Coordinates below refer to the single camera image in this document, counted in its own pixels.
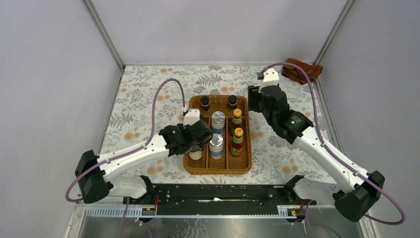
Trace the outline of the black-cap spice jar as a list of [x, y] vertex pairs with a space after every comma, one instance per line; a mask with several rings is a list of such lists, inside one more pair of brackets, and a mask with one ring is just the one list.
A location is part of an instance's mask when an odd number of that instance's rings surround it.
[[237, 96], [230, 95], [228, 97], [228, 105], [229, 105], [229, 110], [231, 112], [233, 112], [235, 109], [237, 109]]
[[201, 97], [201, 106], [204, 113], [210, 112], [210, 98], [208, 96], [202, 96]]

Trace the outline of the silver-lid salt jar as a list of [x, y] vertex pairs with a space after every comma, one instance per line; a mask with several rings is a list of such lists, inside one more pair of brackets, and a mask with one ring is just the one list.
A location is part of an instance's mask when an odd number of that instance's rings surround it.
[[221, 111], [213, 112], [211, 116], [211, 128], [213, 133], [223, 135], [225, 132], [225, 114]]
[[209, 150], [211, 158], [218, 160], [223, 155], [224, 139], [221, 134], [214, 133], [209, 142]]

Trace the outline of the red sauce bottle yellow cap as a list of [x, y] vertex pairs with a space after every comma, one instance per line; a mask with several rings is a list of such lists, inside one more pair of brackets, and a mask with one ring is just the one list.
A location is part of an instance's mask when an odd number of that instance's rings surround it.
[[230, 143], [230, 153], [233, 156], [239, 156], [243, 150], [243, 129], [236, 128]]

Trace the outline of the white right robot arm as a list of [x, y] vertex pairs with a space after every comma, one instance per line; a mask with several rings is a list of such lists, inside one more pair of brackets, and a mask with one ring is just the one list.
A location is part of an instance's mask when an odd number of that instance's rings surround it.
[[383, 174], [367, 171], [327, 140], [321, 142], [313, 122], [301, 112], [290, 109], [287, 96], [278, 85], [248, 86], [247, 91], [249, 110], [262, 113], [276, 135], [307, 153], [335, 181], [325, 183], [294, 176], [287, 182], [285, 200], [297, 204], [302, 199], [311, 199], [334, 205], [347, 220], [358, 222], [379, 200], [377, 188], [383, 188]]

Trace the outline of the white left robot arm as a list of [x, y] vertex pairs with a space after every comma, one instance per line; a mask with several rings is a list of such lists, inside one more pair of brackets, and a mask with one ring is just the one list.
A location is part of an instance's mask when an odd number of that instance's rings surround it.
[[147, 204], [154, 196], [151, 182], [145, 176], [124, 177], [122, 173], [148, 160], [183, 155], [203, 147], [212, 138], [212, 130], [203, 120], [193, 125], [168, 125], [152, 137], [148, 145], [128, 147], [114, 153], [96, 155], [93, 150], [82, 154], [75, 169], [80, 201], [98, 202], [107, 196], [136, 198]]

